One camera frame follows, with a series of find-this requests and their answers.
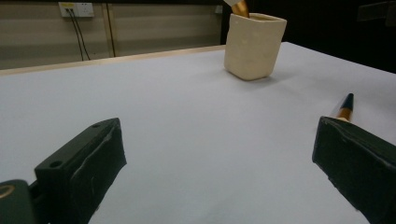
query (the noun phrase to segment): pen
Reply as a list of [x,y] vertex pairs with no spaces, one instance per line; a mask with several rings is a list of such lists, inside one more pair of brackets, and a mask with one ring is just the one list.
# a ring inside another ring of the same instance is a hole
[[345,101],[338,111],[337,118],[343,121],[350,122],[353,112],[353,93],[347,95]]
[[249,18],[248,5],[245,0],[224,0],[233,10],[233,14]]

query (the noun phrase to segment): black cable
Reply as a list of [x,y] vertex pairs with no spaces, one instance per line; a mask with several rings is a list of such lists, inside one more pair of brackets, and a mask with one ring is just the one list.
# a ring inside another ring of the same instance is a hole
[[85,54],[87,54],[88,60],[90,60],[91,58],[90,58],[90,55],[88,54],[87,48],[85,47],[84,37],[82,37],[82,32],[81,32],[81,30],[79,29],[79,25],[78,25],[78,22],[77,22],[77,19],[76,19],[76,15],[74,14],[73,9],[72,9],[71,11],[72,11],[72,14],[73,14],[73,19],[75,20],[76,25],[77,25],[77,28],[78,28],[78,30],[79,30],[79,35],[81,36],[82,46],[84,47]]
[[74,20],[73,20],[72,13],[70,12],[69,8],[66,9],[66,12],[69,14],[70,19],[72,19],[73,26],[74,26],[74,28],[75,28],[76,35],[77,35],[78,46],[79,46],[79,53],[81,54],[81,60],[84,61],[84,56],[82,55],[81,43],[79,42],[79,36],[78,36],[77,27],[76,27],[76,25],[74,24]]

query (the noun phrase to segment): white table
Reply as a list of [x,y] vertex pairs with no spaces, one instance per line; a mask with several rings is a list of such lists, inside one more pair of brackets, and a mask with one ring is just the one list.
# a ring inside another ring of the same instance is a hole
[[274,73],[245,82],[223,57],[1,76],[0,181],[32,183],[52,152],[118,117],[128,165],[92,224],[368,223],[311,161],[316,128],[353,92],[353,123],[396,144],[396,75],[283,43]]

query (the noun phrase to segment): cup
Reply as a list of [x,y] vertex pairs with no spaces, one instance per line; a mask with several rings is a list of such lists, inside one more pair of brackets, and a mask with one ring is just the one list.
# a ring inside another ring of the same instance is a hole
[[249,15],[231,14],[224,56],[225,69],[243,80],[272,74],[287,23],[264,14]]

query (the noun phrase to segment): pen tip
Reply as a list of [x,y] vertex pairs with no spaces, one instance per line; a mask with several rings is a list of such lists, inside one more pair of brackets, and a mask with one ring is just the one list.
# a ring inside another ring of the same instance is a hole
[[348,94],[341,108],[353,110],[353,96],[353,93]]

